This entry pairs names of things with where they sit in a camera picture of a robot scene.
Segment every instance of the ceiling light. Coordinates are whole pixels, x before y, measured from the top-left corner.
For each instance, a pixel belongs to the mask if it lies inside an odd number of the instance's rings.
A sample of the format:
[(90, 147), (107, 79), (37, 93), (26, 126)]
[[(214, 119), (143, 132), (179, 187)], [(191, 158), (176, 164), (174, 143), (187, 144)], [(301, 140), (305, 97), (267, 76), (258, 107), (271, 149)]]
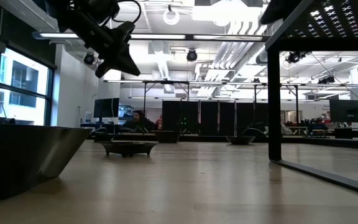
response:
[(141, 80), (105, 80), (104, 82), (109, 83), (143, 83)]
[(222, 85), (223, 82), (189, 82), (189, 84)]
[[(33, 32), (32, 36), (37, 40), (45, 39), (80, 39), (73, 33), (43, 33)], [(184, 40), (185, 35), (182, 34), (131, 34), (131, 40)]]
[[(168, 19), (168, 13), (169, 12), (175, 13), (175, 15), (174, 15), (174, 17), (172, 19)], [(179, 22), (180, 15), (179, 15), (179, 12), (176, 9), (171, 9), (171, 10), (167, 9), (167, 10), (165, 10), (164, 14), (162, 15), (162, 19), (168, 25), (176, 25)]]
[(184, 98), (180, 97), (157, 97), (160, 100), (184, 100)]
[[(128, 99), (140, 99), (140, 100), (143, 100), (144, 97), (143, 96), (130, 96), (130, 97), (128, 97)], [(146, 97), (146, 99), (156, 99), (156, 97)]]
[(241, 82), (230, 82), (228, 85), (261, 85), (260, 83), (241, 83)]
[(167, 40), (184, 40), (185, 35), (175, 34), (131, 34), (131, 40), (156, 40), (156, 39), (167, 39)]
[(320, 14), (319, 11), (314, 11), (314, 12), (311, 12), (311, 13), (310, 13), (311, 16), (317, 16), (318, 14)]
[(223, 40), (223, 41), (262, 41), (259, 35), (194, 35), (195, 40)]
[(44, 39), (79, 39), (76, 34), (65, 34), (65, 33), (39, 33)]

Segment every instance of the black tray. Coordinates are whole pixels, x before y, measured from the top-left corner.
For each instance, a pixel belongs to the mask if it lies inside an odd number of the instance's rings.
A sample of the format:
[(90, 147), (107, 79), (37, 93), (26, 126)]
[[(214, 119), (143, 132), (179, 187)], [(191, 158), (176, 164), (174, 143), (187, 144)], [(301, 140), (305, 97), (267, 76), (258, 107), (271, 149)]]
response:
[(148, 156), (156, 143), (147, 142), (101, 142), (106, 154), (121, 154), (123, 157), (133, 156), (134, 154), (146, 153)]
[(235, 145), (248, 145), (250, 144), (254, 139), (255, 136), (226, 136), (226, 139), (231, 143)]

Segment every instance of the computer monitor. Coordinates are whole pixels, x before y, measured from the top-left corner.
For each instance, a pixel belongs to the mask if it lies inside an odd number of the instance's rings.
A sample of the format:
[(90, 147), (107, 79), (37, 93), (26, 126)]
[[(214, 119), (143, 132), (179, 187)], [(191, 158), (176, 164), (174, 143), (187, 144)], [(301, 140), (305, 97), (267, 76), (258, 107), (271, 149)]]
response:
[(99, 118), (116, 118), (118, 117), (119, 98), (100, 99), (94, 101), (93, 117)]
[(358, 100), (330, 100), (331, 122), (358, 123)]

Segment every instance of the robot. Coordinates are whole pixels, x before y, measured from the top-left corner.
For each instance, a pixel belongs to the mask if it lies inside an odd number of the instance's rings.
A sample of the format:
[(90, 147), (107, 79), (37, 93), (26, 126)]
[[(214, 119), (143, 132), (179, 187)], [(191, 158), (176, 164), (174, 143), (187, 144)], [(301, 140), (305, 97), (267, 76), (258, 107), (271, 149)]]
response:
[[(117, 21), (122, 24), (110, 29), (106, 26), (119, 13), (119, 2), (131, 1), (138, 5), (139, 15), (133, 22)], [(139, 76), (140, 71), (129, 54), (128, 41), (139, 19), (141, 8), (135, 0), (33, 0), (39, 8), (56, 18), (59, 31), (72, 30), (92, 48), (103, 62), (95, 75), (101, 78), (110, 69)]]

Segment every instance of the man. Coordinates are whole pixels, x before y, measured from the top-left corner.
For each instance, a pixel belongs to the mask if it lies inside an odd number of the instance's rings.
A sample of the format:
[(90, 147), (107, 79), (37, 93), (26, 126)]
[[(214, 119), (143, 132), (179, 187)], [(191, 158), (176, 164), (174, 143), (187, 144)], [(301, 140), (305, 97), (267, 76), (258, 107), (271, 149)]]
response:
[(145, 117), (142, 110), (135, 110), (134, 119), (125, 122), (122, 126), (131, 129), (133, 132), (149, 132), (154, 130), (154, 123)]

